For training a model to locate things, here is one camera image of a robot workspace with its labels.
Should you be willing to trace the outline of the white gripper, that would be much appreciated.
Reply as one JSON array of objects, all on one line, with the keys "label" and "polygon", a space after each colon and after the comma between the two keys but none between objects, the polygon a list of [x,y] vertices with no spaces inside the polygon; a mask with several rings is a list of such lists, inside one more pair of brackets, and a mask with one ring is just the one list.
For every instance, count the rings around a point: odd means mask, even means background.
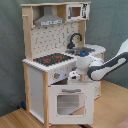
[{"label": "white gripper", "polygon": [[71,71],[69,73],[69,79],[72,80],[72,79],[79,79],[80,78],[80,75],[75,71]]}]

